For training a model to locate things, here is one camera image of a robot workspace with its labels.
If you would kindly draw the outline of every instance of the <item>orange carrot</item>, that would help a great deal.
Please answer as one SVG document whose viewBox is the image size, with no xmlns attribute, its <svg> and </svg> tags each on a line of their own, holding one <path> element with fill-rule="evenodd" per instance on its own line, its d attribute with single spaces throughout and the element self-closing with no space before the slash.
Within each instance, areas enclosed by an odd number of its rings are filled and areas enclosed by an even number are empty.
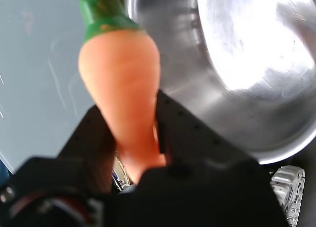
<svg viewBox="0 0 316 227">
<path fill-rule="evenodd" d="M 81 0 L 87 41 L 79 71 L 137 183 L 146 169 L 165 162 L 153 132 L 160 58 L 155 42 L 126 16 L 123 4 Z"/>
</svg>

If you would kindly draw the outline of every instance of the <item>metal bowl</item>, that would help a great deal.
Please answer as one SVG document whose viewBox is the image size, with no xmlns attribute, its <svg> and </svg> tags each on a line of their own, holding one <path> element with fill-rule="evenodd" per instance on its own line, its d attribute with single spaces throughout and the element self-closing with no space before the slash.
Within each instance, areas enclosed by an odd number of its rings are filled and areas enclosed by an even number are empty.
<svg viewBox="0 0 316 227">
<path fill-rule="evenodd" d="M 161 53 L 161 89 L 262 163 L 316 135 L 312 0 L 128 0 Z"/>
</svg>

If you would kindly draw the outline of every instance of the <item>gray wall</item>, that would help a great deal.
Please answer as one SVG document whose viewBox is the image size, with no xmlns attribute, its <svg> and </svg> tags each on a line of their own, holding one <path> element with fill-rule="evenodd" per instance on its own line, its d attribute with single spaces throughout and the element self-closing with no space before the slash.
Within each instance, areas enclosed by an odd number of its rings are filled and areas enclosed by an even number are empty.
<svg viewBox="0 0 316 227">
<path fill-rule="evenodd" d="M 0 0 L 0 159 L 10 171 L 57 155 L 92 106 L 77 67 L 83 36 L 79 0 Z"/>
</svg>

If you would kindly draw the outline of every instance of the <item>toy carrot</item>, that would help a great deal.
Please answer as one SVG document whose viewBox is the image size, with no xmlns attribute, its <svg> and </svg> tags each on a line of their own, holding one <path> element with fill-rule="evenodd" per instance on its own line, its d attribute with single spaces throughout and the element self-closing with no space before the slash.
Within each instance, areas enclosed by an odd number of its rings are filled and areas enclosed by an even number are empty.
<svg viewBox="0 0 316 227">
<path fill-rule="evenodd" d="M 81 0 L 81 10 L 86 37 L 79 71 L 137 183 L 146 169 L 165 162 L 153 133 L 159 51 L 128 18 L 125 0 Z"/>
</svg>

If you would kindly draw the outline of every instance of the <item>green carrot top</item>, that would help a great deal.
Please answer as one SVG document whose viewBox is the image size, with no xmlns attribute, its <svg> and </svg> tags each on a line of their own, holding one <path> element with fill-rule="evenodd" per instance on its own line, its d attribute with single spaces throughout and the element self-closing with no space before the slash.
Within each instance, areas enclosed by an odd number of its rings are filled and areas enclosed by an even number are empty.
<svg viewBox="0 0 316 227">
<path fill-rule="evenodd" d="M 86 26 L 85 41 L 121 29 L 141 29 L 126 13 L 125 0 L 80 0 Z"/>
</svg>

